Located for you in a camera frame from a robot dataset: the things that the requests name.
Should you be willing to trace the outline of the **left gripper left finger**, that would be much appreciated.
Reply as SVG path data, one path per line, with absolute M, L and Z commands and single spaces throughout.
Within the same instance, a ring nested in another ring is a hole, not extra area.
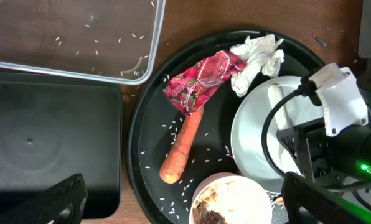
M 0 214 L 0 224 L 79 224 L 88 198 L 84 178 L 74 174 L 36 198 Z

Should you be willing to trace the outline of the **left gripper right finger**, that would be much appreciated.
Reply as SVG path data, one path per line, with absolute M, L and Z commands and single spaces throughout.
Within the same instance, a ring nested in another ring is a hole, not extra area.
M 293 172 L 286 173 L 281 194 L 290 223 L 371 223 L 371 212 Z

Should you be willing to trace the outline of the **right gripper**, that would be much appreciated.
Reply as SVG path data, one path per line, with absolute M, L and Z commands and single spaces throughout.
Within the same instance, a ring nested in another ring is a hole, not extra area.
M 338 173 L 327 161 L 329 146 L 322 119 L 279 130 L 276 137 L 305 179 L 321 187 L 338 186 Z

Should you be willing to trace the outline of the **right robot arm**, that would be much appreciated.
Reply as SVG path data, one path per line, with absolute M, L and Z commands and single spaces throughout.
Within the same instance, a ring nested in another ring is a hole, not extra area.
M 324 117 L 276 133 L 301 176 L 335 191 L 371 186 L 371 128 L 357 89 L 316 90 Z

